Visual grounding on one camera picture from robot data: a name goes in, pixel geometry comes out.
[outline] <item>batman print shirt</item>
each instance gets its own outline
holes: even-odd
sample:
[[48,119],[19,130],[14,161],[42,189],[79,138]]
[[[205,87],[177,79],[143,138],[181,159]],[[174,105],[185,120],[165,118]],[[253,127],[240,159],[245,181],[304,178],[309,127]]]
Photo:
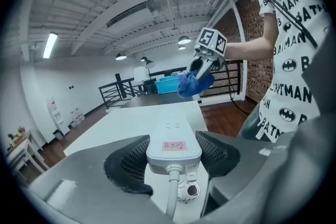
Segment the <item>batman print shirt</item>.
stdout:
[[[318,45],[322,44],[331,18],[322,0],[276,0],[293,14],[310,32]],[[273,80],[260,103],[260,131],[272,142],[286,132],[319,115],[319,110],[302,78],[316,49],[308,38],[286,19],[268,0],[259,0],[260,15],[275,13],[279,36],[274,46]]]

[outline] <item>blue container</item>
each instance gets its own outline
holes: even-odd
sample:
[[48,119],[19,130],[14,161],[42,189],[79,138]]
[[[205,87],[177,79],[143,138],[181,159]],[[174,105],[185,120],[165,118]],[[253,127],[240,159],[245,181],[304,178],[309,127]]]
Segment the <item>blue container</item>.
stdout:
[[155,82],[156,87],[158,88],[158,94],[176,92],[178,85],[179,76],[171,76],[159,79]]

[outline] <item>black cable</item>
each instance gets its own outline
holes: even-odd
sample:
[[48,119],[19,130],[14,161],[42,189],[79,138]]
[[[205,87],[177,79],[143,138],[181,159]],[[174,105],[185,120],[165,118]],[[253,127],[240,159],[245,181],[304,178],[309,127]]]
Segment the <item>black cable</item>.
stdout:
[[298,28],[311,42],[311,44],[313,45],[314,49],[317,49],[318,45],[316,43],[316,41],[314,40],[314,38],[311,36],[311,34],[309,33],[309,31],[303,26],[303,24],[301,22],[299,22],[292,13],[290,13],[289,11],[287,11],[280,3],[278,3],[276,0],[268,0],[270,1],[275,8],[277,8],[278,11],[280,11],[280,13],[282,15],[284,15],[296,28]]
[[240,111],[242,111],[246,116],[249,116],[250,113],[242,110],[237,104],[236,102],[233,100],[234,96],[232,97],[231,95],[231,82],[230,82],[230,75],[229,75],[229,70],[227,68],[227,63],[224,63],[225,65],[225,70],[226,70],[226,74],[227,74],[227,79],[228,79],[228,84],[229,84],[229,96],[230,96],[230,100],[232,101],[232,103],[236,106],[237,109],[239,109]]

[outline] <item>wooden floor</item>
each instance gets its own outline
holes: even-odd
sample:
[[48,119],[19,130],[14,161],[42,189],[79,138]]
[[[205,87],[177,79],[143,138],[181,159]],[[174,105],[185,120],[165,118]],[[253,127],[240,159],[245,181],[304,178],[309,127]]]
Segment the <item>wooden floor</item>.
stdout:
[[[238,101],[236,103],[246,112],[251,112],[255,107],[255,105],[249,101]],[[78,127],[71,129],[61,141],[53,140],[50,144],[44,146],[40,154],[45,159],[46,164],[52,167],[65,158],[63,151],[88,128],[107,115],[105,110],[106,108],[104,106],[97,108],[87,115],[85,120]],[[246,115],[239,111],[231,102],[203,106],[201,107],[201,111],[209,131],[233,137],[238,134],[246,119]],[[23,167],[20,171],[28,183],[31,183],[40,174],[29,161],[27,166]]]

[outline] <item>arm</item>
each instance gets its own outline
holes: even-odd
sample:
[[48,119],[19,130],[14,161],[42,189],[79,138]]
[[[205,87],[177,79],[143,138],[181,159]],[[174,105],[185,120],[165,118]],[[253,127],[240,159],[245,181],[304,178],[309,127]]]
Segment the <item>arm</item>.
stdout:
[[266,13],[264,33],[262,37],[249,42],[228,43],[225,50],[225,59],[232,60],[264,60],[273,58],[273,49],[279,31],[275,14]]

